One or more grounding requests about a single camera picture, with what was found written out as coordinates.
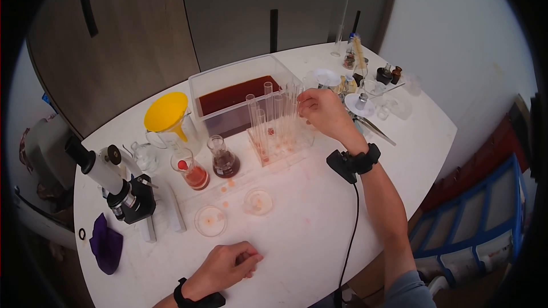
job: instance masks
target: black cable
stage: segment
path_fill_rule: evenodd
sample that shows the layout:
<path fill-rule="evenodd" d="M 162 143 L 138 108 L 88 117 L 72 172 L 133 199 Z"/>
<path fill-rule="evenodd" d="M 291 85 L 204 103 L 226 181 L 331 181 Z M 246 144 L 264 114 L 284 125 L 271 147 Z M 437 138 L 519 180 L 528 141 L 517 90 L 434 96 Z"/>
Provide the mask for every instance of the black cable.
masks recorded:
<path fill-rule="evenodd" d="M 348 252 L 346 252 L 346 259 L 344 261 L 344 266 L 342 267 L 341 278 L 339 280 L 339 288 L 337 289 L 338 291 L 341 290 L 341 285 L 343 284 L 344 272 L 346 270 L 346 264 L 348 263 L 348 257 L 350 256 L 350 249 L 352 248 L 352 242 L 354 241 L 356 228 L 358 227 L 358 217 L 360 216 L 360 194 L 358 193 L 358 188 L 356 187 L 356 184 L 353 183 L 352 185 L 354 186 L 354 190 L 356 191 L 356 222 L 354 223 L 354 230 L 352 232 L 352 237 L 350 238 L 350 244 L 348 245 Z M 340 295 L 340 300 L 344 303 L 347 303 L 346 301 L 343 300 L 342 294 Z"/>

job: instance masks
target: black wristband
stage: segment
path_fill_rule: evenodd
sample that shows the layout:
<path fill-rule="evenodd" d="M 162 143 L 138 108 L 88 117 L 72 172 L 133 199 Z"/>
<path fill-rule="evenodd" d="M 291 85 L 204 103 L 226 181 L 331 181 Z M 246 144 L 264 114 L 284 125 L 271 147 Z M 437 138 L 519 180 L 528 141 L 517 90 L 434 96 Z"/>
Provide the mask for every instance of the black wristband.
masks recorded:
<path fill-rule="evenodd" d="M 192 301 L 182 296 L 181 287 L 186 282 L 183 277 L 179 280 L 179 285 L 173 291 L 173 298 L 179 308 L 219 308 L 226 304 L 225 298 L 220 293 L 213 293 L 202 298 L 200 301 Z"/>

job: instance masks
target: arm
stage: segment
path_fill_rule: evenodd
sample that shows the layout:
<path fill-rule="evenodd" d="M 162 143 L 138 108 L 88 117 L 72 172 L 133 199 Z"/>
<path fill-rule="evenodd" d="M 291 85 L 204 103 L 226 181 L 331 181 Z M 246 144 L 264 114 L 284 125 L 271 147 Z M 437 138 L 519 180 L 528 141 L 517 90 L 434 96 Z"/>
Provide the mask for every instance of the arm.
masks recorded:
<path fill-rule="evenodd" d="M 243 278 L 253 277 L 258 262 L 263 260 L 247 241 L 234 245 L 217 245 L 200 268 L 181 287 L 182 297 L 194 302 L 209 294 L 227 289 Z M 177 308 L 173 294 L 154 308 Z"/>
<path fill-rule="evenodd" d="M 339 140 L 351 155 L 367 153 L 369 147 L 331 90 L 310 89 L 298 100 L 299 113 L 323 134 Z M 385 254 L 385 290 L 404 273 L 416 270 L 407 236 L 407 215 L 400 195 L 380 165 L 361 175 L 366 206 Z"/>

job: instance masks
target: brown liquid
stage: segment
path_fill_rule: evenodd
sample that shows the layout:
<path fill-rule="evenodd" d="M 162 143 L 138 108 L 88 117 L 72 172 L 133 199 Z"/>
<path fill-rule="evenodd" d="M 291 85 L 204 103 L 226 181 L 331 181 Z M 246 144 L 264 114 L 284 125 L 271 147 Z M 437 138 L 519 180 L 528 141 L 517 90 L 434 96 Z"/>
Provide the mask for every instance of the brown liquid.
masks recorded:
<path fill-rule="evenodd" d="M 213 157 L 213 172 L 221 178 L 230 178 L 238 173 L 240 162 L 238 156 L 224 152 Z"/>
<path fill-rule="evenodd" d="M 270 75 L 267 75 L 201 96 L 198 98 L 198 107 L 201 108 L 201 111 L 198 108 L 200 117 L 243 103 L 247 94 L 253 94 L 257 98 L 263 96 L 265 82 L 268 81 L 272 83 L 273 91 L 276 92 L 279 85 Z"/>

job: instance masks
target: erlenmeyer flask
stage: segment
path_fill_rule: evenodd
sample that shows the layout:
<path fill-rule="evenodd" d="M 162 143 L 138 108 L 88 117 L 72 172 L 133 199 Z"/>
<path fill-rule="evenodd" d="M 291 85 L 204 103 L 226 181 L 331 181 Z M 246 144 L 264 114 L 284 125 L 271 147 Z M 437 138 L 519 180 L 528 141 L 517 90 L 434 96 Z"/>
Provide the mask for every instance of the erlenmeyer flask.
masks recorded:
<path fill-rule="evenodd" d="M 213 154 L 213 171 L 221 178 L 230 178 L 238 173 L 240 161 L 228 147 L 220 135 L 212 135 L 207 141 L 207 147 Z"/>

